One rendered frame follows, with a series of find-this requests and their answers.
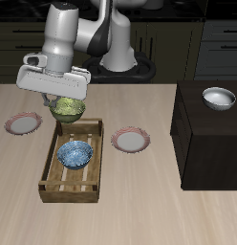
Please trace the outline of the green bowl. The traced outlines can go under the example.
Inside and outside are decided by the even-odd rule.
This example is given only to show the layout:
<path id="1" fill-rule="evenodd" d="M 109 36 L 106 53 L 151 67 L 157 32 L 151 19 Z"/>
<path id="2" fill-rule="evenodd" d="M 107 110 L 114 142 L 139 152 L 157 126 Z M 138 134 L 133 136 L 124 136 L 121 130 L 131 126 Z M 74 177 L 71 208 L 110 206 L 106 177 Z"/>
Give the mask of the green bowl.
<path id="1" fill-rule="evenodd" d="M 55 106 L 50 102 L 49 109 L 56 120 L 69 124 L 80 119 L 86 110 L 86 104 L 82 100 L 60 98 Z"/>

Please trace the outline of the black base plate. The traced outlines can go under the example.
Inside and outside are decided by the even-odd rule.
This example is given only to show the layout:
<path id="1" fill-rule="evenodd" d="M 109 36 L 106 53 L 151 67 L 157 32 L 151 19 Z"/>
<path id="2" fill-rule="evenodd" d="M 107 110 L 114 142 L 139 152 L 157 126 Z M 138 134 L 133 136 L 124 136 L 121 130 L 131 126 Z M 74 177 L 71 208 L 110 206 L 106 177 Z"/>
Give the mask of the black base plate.
<path id="1" fill-rule="evenodd" d="M 100 65 L 101 58 L 94 56 L 87 59 L 82 64 L 82 67 L 87 69 L 92 74 L 92 83 L 149 83 L 156 74 L 155 64 L 150 59 L 148 59 L 146 54 L 143 52 L 135 52 L 135 59 L 137 65 L 124 72 L 114 72 L 107 70 Z"/>

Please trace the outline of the white bowl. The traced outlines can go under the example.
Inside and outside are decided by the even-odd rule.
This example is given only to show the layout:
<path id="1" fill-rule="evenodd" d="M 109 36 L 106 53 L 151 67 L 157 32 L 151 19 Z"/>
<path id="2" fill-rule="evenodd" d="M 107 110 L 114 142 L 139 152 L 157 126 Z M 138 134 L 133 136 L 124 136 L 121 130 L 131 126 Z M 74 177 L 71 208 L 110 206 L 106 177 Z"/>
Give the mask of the white bowl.
<path id="1" fill-rule="evenodd" d="M 202 98 L 205 106 L 215 111 L 226 111 L 236 102 L 236 97 L 231 91 L 220 87 L 206 88 Z"/>

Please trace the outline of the blue bowl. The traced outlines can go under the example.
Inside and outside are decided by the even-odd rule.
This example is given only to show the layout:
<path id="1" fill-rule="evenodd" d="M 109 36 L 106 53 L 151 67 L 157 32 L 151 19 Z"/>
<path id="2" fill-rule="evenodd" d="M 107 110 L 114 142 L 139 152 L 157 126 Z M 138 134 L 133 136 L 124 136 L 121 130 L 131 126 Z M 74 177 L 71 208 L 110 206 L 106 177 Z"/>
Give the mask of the blue bowl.
<path id="1" fill-rule="evenodd" d="M 85 142 L 71 141 L 59 148 L 56 157 L 67 169 L 78 170 L 88 165 L 93 157 L 93 149 Z"/>

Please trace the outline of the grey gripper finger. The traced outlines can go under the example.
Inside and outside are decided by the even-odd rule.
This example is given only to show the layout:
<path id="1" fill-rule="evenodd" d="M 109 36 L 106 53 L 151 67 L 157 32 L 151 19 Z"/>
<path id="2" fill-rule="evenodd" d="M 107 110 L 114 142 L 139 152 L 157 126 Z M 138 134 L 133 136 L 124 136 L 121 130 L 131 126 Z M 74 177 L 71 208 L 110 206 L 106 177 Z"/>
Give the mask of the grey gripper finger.
<path id="1" fill-rule="evenodd" d="M 44 100 L 44 106 L 49 106 L 50 100 L 47 98 L 47 94 L 46 93 L 41 93 L 41 96 Z"/>
<path id="2" fill-rule="evenodd" d="M 55 100 L 52 100 L 52 101 L 51 101 L 51 107 L 56 108 L 56 104 L 57 104 L 57 102 L 58 102 L 60 99 L 61 99 L 61 97 L 60 97 L 60 96 L 57 96 Z"/>

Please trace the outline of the pink-rimmed white plate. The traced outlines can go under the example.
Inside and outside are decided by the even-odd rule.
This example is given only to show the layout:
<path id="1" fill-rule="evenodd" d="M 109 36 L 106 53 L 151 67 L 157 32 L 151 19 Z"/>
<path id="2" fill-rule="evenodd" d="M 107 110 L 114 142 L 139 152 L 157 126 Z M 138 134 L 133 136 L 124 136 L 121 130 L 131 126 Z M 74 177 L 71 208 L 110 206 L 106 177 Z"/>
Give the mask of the pink-rimmed white plate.
<path id="1" fill-rule="evenodd" d="M 141 128 L 127 126 L 116 131 L 111 137 L 114 148 L 125 153 L 139 153 L 151 143 L 150 136 Z"/>
<path id="2" fill-rule="evenodd" d="M 33 133 L 42 124 L 42 118 L 35 112 L 23 112 L 10 117 L 4 124 L 5 130 L 14 136 Z"/>

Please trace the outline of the dark wooden cabinet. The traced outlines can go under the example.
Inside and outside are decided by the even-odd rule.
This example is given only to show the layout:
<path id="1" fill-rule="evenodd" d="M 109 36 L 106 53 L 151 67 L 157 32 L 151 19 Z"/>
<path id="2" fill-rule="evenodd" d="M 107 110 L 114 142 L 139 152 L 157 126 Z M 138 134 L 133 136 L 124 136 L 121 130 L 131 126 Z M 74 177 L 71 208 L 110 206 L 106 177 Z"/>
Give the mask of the dark wooden cabinet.
<path id="1" fill-rule="evenodd" d="M 236 101 L 227 111 L 204 105 L 203 91 L 221 87 Z M 177 83 L 170 135 L 184 190 L 237 190 L 237 80 Z"/>

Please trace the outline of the wooden slat tray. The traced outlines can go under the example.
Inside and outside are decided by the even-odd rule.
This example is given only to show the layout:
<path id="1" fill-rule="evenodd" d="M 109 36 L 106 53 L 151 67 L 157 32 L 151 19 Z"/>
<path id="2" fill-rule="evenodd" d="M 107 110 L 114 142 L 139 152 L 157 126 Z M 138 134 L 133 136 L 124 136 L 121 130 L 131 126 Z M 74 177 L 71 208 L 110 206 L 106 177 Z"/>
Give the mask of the wooden slat tray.
<path id="1" fill-rule="evenodd" d="M 102 119 L 81 119 L 79 123 L 56 122 L 52 142 L 38 183 L 43 203 L 97 203 L 99 198 L 104 123 Z M 93 157 L 84 168 L 65 168 L 57 160 L 57 151 L 70 140 L 88 142 Z"/>

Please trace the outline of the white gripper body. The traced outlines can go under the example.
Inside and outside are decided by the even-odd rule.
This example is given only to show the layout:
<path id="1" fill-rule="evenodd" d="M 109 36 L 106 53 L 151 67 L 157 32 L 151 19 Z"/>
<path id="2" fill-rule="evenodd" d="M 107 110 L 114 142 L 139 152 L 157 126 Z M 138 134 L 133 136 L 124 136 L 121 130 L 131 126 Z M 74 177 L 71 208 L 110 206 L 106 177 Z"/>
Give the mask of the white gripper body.
<path id="1" fill-rule="evenodd" d="M 17 75 L 16 85 L 21 89 L 84 100 L 90 80 L 91 73 L 88 70 L 75 66 L 70 73 L 57 77 L 46 74 L 43 68 L 22 65 Z"/>

